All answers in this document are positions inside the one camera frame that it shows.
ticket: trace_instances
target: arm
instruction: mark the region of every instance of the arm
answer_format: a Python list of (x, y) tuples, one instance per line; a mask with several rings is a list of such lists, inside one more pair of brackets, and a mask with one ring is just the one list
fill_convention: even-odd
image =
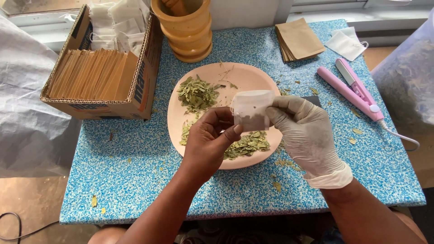
[(233, 125), (228, 107), (206, 112), (190, 129), (178, 171), (117, 244), (173, 243), (194, 195), (218, 170), (224, 151), (242, 130)]
[(356, 179), (321, 192), (346, 243), (425, 243)]
[(285, 149), (321, 192), (346, 243), (423, 243), (356, 179), (336, 153), (325, 110), (297, 96), (278, 96), (267, 108)]

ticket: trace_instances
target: hand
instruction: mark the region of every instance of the hand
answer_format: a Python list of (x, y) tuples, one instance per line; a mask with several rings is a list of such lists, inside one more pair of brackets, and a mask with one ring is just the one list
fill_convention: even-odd
[(285, 149), (306, 171), (314, 188), (342, 188), (353, 178), (350, 167), (336, 153), (332, 124), (322, 108), (297, 96), (278, 96), (266, 109), (283, 134)]
[(233, 125), (229, 107), (209, 109), (190, 128), (179, 171), (185, 171), (200, 185), (207, 182), (220, 167), (224, 151), (241, 139), (242, 132), (241, 125)]

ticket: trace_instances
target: blue speckled tablecloth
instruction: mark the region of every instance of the blue speckled tablecloth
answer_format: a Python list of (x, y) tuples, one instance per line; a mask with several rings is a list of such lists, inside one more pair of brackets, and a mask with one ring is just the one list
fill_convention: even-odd
[[(332, 30), (345, 28), (347, 24), (344, 20), (333, 20), (309, 26), (325, 43)], [(153, 105), (158, 112), (152, 114), (152, 119), (83, 122), (60, 213), (61, 223), (123, 224), (139, 217), (181, 162), (167, 129), (167, 106), (175, 82), (190, 70), (219, 59), (258, 67), (273, 80), (280, 81), (280, 88), (291, 88), (292, 95), (311, 96), (309, 87), (317, 89), (332, 121), (337, 152), (351, 166), (354, 176), (387, 205), (426, 203), (400, 139), (382, 131), (362, 112), (359, 112), (361, 119), (356, 117), (350, 111), (354, 106), (346, 99), (341, 101), (341, 96), (316, 74), (319, 66), (325, 66), (342, 79), (334, 65), (340, 57), (338, 54), (327, 49), (314, 59), (283, 63), (274, 27), (216, 31), (213, 43), (213, 51), (205, 60), (188, 64), (173, 56), (164, 39), (155, 91), (157, 100)], [(395, 130), (363, 57), (359, 56), (350, 65), (378, 102), (389, 127)], [(352, 128), (362, 130), (363, 134), (353, 133)], [(109, 141), (112, 129), (117, 132)], [(350, 144), (349, 137), (357, 143)], [(289, 156), (274, 152), (257, 165), (218, 171), (196, 194), (187, 218), (324, 211), (327, 205), (320, 191), (309, 187), (301, 172), (275, 165), (278, 158), (289, 159)], [(281, 192), (273, 188), (271, 174), (277, 176)], [(92, 195), (98, 199), (95, 208), (91, 206)]]

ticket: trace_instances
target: plate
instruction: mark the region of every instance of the plate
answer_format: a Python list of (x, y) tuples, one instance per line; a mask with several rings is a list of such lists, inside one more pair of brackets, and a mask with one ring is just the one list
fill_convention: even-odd
[[(219, 88), (217, 91), (220, 95), (217, 98), (217, 104), (213, 107), (229, 106), (233, 97), (237, 92), (251, 90), (273, 90), (276, 96), (280, 96), (279, 89), (276, 83), (264, 71), (247, 64), (242, 63), (212, 63), (204, 65), (185, 74), (176, 84), (170, 97), (169, 107), (167, 112), (167, 125), (169, 129), (170, 140), (176, 150), (184, 156), (185, 146), (180, 145), (182, 134), (182, 125), (184, 122), (192, 121), (195, 114), (184, 114), (187, 107), (181, 106), (181, 101), (178, 99), (177, 90), (179, 85), (184, 82), (189, 76), (193, 78), (199, 75), (200, 78), (208, 83), (226, 85), (226, 88)], [(229, 82), (236, 85), (238, 89), (231, 88)], [(236, 169), (255, 165), (268, 158), (279, 146), (282, 140), (282, 133), (276, 128), (270, 127), (267, 131), (267, 140), (270, 143), (270, 150), (266, 152), (256, 151), (252, 156), (241, 156), (234, 160), (225, 159), (219, 169)]]

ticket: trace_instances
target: stack of tea bags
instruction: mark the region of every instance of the stack of tea bags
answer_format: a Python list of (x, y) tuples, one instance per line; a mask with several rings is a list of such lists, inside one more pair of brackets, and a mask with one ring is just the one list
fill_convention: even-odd
[(137, 65), (133, 52), (69, 50), (47, 95), (52, 99), (125, 101)]
[(140, 55), (149, 19), (149, 8), (142, 0), (91, 3), (89, 16), (93, 51), (104, 48)]
[(284, 62), (315, 58), (326, 48), (304, 18), (275, 25)]

